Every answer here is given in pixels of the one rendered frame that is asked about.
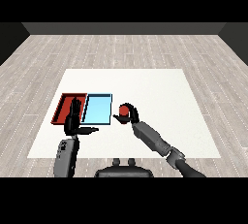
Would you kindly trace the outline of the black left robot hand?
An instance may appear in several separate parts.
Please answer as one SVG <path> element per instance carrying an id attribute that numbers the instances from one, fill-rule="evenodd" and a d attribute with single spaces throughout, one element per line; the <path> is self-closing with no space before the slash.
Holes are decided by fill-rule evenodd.
<path id="1" fill-rule="evenodd" d="M 66 116 L 64 124 L 64 132 L 67 136 L 75 135 L 89 135 L 93 132 L 97 132 L 98 128 L 95 127 L 80 127 L 79 114 L 80 114 L 81 101 L 77 98 L 72 100 L 70 106 L 70 112 Z"/>

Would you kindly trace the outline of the red shallow open box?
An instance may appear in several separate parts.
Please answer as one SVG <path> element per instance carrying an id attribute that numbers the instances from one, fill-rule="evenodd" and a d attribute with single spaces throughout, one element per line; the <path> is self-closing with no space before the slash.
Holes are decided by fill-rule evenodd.
<path id="1" fill-rule="evenodd" d="M 70 106 L 72 104 L 72 100 L 76 98 L 80 100 L 80 110 L 79 116 L 82 116 L 83 107 L 86 101 L 86 93 L 63 93 L 60 97 L 60 100 L 57 104 L 56 110 L 54 112 L 53 118 L 51 120 L 51 124 L 53 125 L 64 125 L 66 116 L 70 112 Z"/>

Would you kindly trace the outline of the light blue shallow open box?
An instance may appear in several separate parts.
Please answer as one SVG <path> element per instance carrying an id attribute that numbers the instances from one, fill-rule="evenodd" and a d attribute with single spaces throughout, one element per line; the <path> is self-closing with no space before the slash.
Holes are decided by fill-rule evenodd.
<path id="1" fill-rule="evenodd" d="M 110 125 L 112 95 L 89 93 L 83 106 L 81 125 Z"/>

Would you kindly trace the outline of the dark grey robot body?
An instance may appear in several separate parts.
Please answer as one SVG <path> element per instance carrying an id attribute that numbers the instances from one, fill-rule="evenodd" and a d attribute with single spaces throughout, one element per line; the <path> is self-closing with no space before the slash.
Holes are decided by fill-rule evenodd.
<path id="1" fill-rule="evenodd" d="M 128 159 L 127 166 L 120 165 L 120 159 L 114 158 L 110 167 L 98 170 L 95 177 L 153 177 L 150 170 L 138 167 L 134 158 Z"/>

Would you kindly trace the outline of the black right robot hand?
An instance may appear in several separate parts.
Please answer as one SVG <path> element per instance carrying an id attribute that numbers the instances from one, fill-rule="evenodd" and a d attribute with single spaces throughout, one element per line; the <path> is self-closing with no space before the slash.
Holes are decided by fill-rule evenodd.
<path id="1" fill-rule="evenodd" d="M 138 110 L 133 105 L 131 105 L 129 103 L 125 103 L 125 104 L 122 104 L 120 106 L 127 106 L 129 108 L 129 116 L 128 117 L 120 116 L 119 114 L 115 114 L 113 116 L 121 124 L 127 124 L 127 123 L 136 124 L 136 123 L 140 122 Z"/>

